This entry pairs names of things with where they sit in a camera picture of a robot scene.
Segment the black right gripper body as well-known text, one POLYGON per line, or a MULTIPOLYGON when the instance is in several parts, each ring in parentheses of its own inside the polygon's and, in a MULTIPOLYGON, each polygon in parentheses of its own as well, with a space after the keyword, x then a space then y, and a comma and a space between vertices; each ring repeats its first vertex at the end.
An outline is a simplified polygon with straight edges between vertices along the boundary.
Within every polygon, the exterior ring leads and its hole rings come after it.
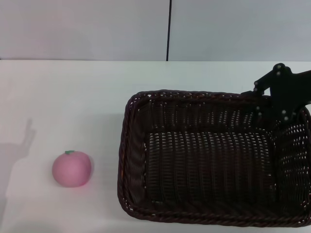
POLYGON ((279 121, 295 121, 298 113, 311 103, 311 72, 292 73, 280 63, 273 68, 270 86, 274 116, 279 121))

